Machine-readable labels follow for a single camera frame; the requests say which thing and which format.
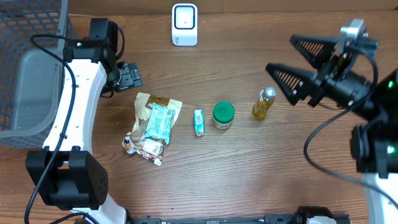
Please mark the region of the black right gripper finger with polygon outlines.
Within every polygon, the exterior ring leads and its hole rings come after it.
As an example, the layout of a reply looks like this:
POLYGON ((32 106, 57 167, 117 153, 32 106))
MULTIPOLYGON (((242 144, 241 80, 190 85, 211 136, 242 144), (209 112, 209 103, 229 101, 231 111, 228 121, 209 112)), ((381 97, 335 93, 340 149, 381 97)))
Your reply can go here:
POLYGON ((265 70, 279 85, 291 105, 304 100, 315 86, 316 73, 310 70, 290 67, 281 63, 268 63, 265 70))
POLYGON ((320 69, 335 52, 337 37, 292 35, 290 43, 315 69, 320 69))

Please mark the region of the yellow dish soap bottle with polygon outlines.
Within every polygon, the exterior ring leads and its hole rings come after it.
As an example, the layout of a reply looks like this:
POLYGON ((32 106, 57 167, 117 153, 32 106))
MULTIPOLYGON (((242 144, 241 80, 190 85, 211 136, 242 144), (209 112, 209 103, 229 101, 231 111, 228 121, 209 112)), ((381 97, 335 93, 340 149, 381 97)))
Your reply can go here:
POLYGON ((274 87, 267 87, 262 89, 258 100, 252 108, 252 115, 254 118, 264 120, 267 116, 269 108, 275 101, 276 89, 274 87))

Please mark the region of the teal snack packet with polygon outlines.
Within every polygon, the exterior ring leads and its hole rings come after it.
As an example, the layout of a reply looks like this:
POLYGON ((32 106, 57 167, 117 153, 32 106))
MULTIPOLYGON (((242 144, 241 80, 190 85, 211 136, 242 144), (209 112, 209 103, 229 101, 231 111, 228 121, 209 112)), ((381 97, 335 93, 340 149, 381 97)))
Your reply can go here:
POLYGON ((145 137, 164 140, 169 144, 174 116, 174 109, 153 103, 145 137))

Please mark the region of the brown snack wrapper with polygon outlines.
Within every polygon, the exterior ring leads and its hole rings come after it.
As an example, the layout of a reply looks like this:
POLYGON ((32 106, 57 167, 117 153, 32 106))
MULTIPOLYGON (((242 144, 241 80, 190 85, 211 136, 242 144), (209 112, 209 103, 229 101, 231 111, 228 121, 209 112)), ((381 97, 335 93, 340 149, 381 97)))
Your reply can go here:
POLYGON ((123 138, 122 147, 129 154, 137 153, 155 165, 161 166, 164 160, 164 149, 167 144, 164 140, 145 137, 153 103, 175 110, 175 116, 172 119, 173 128, 180 114, 182 102, 148 93, 138 93, 134 102, 135 123, 132 131, 123 138))

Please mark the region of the green lid jar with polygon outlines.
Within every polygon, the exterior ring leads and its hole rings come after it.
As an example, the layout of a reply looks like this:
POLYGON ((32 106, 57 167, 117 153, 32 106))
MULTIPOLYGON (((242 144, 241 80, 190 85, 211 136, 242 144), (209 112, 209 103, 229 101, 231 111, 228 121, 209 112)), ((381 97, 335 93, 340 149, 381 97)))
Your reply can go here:
POLYGON ((230 102, 222 101, 213 108, 213 125, 218 129, 228 129, 234 119, 235 110, 230 102))

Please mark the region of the teal tissue pack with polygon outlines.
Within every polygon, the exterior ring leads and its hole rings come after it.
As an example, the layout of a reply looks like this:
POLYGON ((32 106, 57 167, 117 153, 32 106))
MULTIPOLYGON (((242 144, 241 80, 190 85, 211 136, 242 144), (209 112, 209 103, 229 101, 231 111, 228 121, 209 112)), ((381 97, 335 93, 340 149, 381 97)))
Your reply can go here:
POLYGON ((205 135, 205 120, 203 111, 201 109, 194 111, 194 126, 195 126, 195 134, 197 136, 205 135))

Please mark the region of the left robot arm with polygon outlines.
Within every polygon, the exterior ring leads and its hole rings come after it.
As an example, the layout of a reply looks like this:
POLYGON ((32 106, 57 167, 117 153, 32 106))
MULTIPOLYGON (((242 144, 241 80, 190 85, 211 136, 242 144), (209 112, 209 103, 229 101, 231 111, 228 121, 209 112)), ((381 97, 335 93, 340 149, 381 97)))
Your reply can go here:
POLYGON ((124 43, 122 28, 107 18, 92 19, 88 37, 66 39, 58 58, 65 78, 52 128, 42 149, 25 160, 35 185, 32 198, 85 223, 132 222, 110 196, 108 173, 91 143, 99 99, 142 86, 137 65, 121 58, 124 43))

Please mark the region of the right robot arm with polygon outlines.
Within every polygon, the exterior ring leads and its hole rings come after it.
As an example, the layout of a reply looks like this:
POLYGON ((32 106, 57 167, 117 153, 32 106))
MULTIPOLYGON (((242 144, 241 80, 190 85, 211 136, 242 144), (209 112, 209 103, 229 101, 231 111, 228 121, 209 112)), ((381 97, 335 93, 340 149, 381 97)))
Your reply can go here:
POLYGON ((370 223, 397 223, 397 71, 378 79, 378 42, 364 34, 349 39, 293 35, 290 43, 313 70, 266 65, 289 103, 309 97, 315 107, 327 97, 342 108, 309 135, 303 147, 306 160, 328 175, 363 186, 370 223), (315 135, 350 112, 367 120, 353 128, 349 142, 360 179, 321 167, 308 155, 315 135))

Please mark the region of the white barcode scanner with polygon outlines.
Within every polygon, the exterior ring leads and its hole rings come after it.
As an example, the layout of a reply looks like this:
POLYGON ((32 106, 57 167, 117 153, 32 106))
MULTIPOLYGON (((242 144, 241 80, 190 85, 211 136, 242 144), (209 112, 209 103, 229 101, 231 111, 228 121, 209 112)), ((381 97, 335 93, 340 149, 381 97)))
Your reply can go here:
POLYGON ((172 8, 172 43, 193 47, 198 43, 198 9, 192 3, 177 3, 172 8))

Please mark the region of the grey plastic mesh basket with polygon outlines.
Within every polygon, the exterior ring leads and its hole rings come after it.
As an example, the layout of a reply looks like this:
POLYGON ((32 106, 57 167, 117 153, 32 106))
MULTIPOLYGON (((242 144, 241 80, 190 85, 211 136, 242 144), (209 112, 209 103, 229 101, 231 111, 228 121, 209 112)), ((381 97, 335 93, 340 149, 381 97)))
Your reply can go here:
POLYGON ((65 41, 77 37, 68 1, 1 1, 1 145, 41 147, 63 85, 65 41))

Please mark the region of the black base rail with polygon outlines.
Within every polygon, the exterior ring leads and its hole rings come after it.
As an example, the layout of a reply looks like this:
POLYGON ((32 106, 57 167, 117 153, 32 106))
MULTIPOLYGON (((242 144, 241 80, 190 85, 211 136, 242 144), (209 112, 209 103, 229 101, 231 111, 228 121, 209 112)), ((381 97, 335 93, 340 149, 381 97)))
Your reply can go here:
POLYGON ((130 223, 130 224, 307 224, 335 223, 350 224, 348 215, 334 215, 325 207, 299 207, 293 214, 268 214, 263 217, 233 217, 233 218, 131 218, 125 210, 121 217, 116 213, 106 214, 101 210, 94 212, 80 210, 86 223, 130 223))

